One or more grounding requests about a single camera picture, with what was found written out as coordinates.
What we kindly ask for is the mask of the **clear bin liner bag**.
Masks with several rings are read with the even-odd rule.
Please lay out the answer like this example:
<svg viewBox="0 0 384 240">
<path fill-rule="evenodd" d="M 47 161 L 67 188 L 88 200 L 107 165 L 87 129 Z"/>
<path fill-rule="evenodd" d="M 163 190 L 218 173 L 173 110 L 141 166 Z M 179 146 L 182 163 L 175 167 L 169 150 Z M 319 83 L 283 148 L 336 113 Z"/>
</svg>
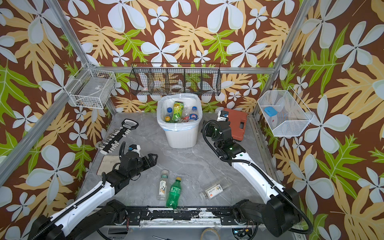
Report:
<svg viewBox="0 0 384 240">
<path fill-rule="evenodd" d="M 190 122 L 188 121 L 186 123 L 182 123 L 182 121 L 180 121 L 179 123 L 173 123 L 172 120 L 170 123 L 165 122 L 167 108 L 173 108 L 173 105 L 176 101 L 184 103 L 184 106 L 188 106 L 190 111 L 192 107 L 197 107 L 199 119 L 197 121 L 190 121 Z M 200 124 L 202 119 L 203 119 L 202 103 L 200 98 L 196 94 L 183 93 L 183 94 L 165 96 L 165 97 L 162 97 L 158 102 L 157 121 L 160 127 L 163 128 L 165 131 L 178 132 L 178 131 L 191 130 L 197 127 Z"/>
</svg>

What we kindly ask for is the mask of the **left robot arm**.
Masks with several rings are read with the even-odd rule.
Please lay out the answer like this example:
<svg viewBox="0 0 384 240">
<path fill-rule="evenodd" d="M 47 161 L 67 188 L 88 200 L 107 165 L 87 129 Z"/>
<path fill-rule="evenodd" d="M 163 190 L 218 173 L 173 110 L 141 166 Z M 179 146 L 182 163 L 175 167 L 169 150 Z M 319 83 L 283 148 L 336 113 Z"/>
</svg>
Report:
<svg viewBox="0 0 384 240">
<path fill-rule="evenodd" d="M 29 240 L 65 240 L 72 231 L 101 203 L 112 198 L 125 188 L 130 181 L 141 175 L 141 172 L 157 164 L 158 155 L 149 153 L 140 155 L 140 146 L 131 145 L 124 152 L 125 142 L 119 150 L 120 162 L 114 164 L 109 173 L 102 173 L 102 180 L 96 186 L 51 217 L 40 216 L 32 224 Z"/>
</svg>

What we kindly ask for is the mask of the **green soda bottle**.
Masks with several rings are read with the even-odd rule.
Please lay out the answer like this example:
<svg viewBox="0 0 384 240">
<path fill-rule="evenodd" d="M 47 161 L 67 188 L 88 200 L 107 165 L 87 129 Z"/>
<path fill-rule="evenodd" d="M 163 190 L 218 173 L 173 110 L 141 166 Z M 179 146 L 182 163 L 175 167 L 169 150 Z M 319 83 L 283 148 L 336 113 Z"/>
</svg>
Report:
<svg viewBox="0 0 384 240">
<path fill-rule="evenodd" d="M 166 117 L 165 117 L 165 122 L 170 123 L 171 120 L 172 120 L 171 117 L 169 117 L 169 116 L 166 116 Z"/>
<path fill-rule="evenodd" d="M 166 202 L 167 208 L 176 209 L 178 207 L 179 199 L 181 196 L 181 177 L 177 177 L 176 181 L 172 184 L 169 192 L 169 196 Z"/>
</svg>

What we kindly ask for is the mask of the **black screwdriver bit holder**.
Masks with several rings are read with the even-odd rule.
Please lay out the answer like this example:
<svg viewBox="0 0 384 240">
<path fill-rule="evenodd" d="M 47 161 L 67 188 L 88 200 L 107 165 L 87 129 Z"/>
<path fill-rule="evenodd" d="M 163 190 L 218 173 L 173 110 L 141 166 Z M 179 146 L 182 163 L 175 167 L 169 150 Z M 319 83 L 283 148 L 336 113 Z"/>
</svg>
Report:
<svg viewBox="0 0 384 240">
<path fill-rule="evenodd" d="M 125 138 L 132 130 L 135 130 L 139 123 L 131 120 L 124 119 L 121 123 L 121 127 L 114 129 L 114 131 L 107 136 L 106 140 L 102 141 L 98 149 L 103 155 L 112 153 L 119 145 L 122 138 Z"/>
</svg>

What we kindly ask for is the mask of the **clear bottle white label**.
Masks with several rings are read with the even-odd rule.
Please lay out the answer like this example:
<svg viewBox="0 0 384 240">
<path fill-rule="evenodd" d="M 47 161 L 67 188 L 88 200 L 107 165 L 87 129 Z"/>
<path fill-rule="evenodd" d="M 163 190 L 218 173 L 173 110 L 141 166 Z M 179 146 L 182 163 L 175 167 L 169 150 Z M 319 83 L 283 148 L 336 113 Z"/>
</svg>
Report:
<svg viewBox="0 0 384 240">
<path fill-rule="evenodd" d="M 231 186 L 231 181 L 229 179 L 223 178 L 204 187 L 203 190 L 199 193 L 199 196 L 202 199 L 210 200 L 220 195 Z"/>
</svg>

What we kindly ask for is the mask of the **blue label water bottle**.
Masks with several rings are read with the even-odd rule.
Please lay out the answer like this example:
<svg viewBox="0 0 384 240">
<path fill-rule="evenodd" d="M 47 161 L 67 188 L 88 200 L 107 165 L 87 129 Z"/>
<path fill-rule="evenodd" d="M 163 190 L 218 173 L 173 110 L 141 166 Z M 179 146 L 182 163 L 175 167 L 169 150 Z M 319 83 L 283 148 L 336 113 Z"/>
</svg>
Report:
<svg viewBox="0 0 384 240">
<path fill-rule="evenodd" d="M 172 117 L 173 117 L 173 108 L 167 108 L 166 116 L 169 116 L 172 119 Z"/>
</svg>

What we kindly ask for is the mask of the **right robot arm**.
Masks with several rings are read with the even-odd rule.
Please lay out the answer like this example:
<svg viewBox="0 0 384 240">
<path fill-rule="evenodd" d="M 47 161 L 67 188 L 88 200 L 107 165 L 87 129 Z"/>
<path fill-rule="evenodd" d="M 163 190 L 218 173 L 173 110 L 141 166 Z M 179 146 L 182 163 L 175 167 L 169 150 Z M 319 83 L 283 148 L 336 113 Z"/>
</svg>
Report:
<svg viewBox="0 0 384 240">
<path fill-rule="evenodd" d="M 238 223 L 254 222 L 264 225 L 275 237 L 290 231 L 310 235 L 314 226 L 301 210 L 299 194 L 285 188 L 268 176 L 232 137 L 229 112 L 219 111 L 216 120 L 209 120 L 202 128 L 203 139 L 216 156 L 239 171 L 263 198 L 262 204 L 242 200 L 233 205 L 233 216 Z"/>
</svg>

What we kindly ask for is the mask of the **white plastic trash bin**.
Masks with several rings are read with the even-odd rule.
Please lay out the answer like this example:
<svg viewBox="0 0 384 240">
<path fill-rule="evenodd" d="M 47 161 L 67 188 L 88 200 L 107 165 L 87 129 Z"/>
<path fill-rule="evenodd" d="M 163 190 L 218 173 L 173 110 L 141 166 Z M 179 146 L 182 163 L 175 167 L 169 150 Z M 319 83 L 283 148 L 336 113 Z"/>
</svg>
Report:
<svg viewBox="0 0 384 240">
<path fill-rule="evenodd" d="M 165 131 L 170 147 L 174 149 L 184 149 L 184 148 L 191 148 L 197 143 L 199 125 L 191 130 L 178 131 L 178 132 L 165 131 L 163 128 L 162 129 Z"/>
</svg>

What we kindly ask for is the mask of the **blue object in basket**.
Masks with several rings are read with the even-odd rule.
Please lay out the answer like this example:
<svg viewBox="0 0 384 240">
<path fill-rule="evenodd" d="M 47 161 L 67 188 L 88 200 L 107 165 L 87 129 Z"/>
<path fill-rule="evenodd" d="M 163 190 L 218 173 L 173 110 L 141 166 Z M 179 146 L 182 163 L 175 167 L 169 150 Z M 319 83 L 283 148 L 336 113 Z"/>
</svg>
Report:
<svg viewBox="0 0 384 240">
<path fill-rule="evenodd" d="M 277 110 L 275 110 L 273 107 L 271 106 L 268 106 L 266 108 L 264 108 L 264 111 L 265 113 L 269 116 L 269 117 L 273 117 L 273 116 L 276 116 L 278 114 Z"/>
</svg>

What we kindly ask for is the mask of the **red plastic tool case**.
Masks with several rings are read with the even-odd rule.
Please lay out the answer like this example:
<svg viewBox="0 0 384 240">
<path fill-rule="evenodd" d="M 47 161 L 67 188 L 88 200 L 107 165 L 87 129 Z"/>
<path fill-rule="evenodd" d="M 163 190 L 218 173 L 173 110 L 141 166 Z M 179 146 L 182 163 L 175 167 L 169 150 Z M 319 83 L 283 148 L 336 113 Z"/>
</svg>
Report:
<svg viewBox="0 0 384 240">
<path fill-rule="evenodd" d="M 224 111 L 228 112 L 228 118 L 230 122 L 230 127 L 232 131 L 232 137 L 241 142 L 244 139 L 246 132 L 246 124 L 248 120 L 248 114 L 245 112 L 231 110 L 225 108 Z"/>
</svg>

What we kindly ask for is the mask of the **tape roll foreground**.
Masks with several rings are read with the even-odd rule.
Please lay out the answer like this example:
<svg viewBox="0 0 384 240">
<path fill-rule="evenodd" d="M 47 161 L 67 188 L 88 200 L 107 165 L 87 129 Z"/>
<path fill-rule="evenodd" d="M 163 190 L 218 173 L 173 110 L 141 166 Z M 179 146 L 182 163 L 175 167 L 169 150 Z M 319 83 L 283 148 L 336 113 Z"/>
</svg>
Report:
<svg viewBox="0 0 384 240">
<path fill-rule="evenodd" d="M 217 230 L 214 228 L 207 228 L 203 230 L 200 240 L 220 240 L 221 237 Z"/>
</svg>

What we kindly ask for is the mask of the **blue cap water bottle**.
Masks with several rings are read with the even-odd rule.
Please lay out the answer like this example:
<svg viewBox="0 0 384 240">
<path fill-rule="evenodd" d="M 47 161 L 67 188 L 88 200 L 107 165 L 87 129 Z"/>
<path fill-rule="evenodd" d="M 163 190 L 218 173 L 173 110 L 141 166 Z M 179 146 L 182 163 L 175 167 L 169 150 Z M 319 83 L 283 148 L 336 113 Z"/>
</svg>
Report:
<svg viewBox="0 0 384 240">
<path fill-rule="evenodd" d="M 192 107 L 190 113 L 189 113 L 189 122 L 190 121 L 197 121 L 199 119 L 198 116 L 198 108 L 197 107 Z"/>
</svg>

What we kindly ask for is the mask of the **white label drink bottle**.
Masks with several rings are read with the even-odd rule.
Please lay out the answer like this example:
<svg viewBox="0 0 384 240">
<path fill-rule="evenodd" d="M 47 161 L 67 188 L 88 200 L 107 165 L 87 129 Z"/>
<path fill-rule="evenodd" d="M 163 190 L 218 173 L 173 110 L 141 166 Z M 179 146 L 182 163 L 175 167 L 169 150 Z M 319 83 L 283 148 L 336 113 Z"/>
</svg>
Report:
<svg viewBox="0 0 384 240">
<path fill-rule="evenodd" d="M 167 198 L 169 171 L 162 170 L 161 177 L 158 185 L 157 199 L 159 201 L 165 201 Z"/>
</svg>

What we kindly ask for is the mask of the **tall green yellow bottle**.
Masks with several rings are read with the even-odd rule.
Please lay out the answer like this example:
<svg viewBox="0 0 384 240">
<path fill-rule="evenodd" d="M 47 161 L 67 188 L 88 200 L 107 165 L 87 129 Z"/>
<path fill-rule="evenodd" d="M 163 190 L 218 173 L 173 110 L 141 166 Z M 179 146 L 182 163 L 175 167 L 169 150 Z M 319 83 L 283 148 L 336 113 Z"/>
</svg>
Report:
<svg viewBox="0 0 384 240">
<path fill-rule="evenodd" d="M 182 119 L 182 113 L 184 110 L 184 103 L 176 101 L 173 105 L 172 122 L 179 123 Z"/>
</svg>

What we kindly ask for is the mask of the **red label soda bottle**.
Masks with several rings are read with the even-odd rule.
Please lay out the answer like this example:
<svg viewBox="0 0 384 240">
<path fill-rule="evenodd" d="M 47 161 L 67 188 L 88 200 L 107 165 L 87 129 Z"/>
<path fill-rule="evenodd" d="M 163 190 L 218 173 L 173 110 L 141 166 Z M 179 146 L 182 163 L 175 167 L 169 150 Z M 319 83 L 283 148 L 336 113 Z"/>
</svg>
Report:
<svg viewBox="0 0 384 240">
<path fill-rule="evenodd" d="M 182 115 L 181 115 L 181 121 L 182 123 L 186 123 L 189 121 L 189 115 L 190 115 L 190 109 L 188 106 L 184 106 Z"/>
</svg>

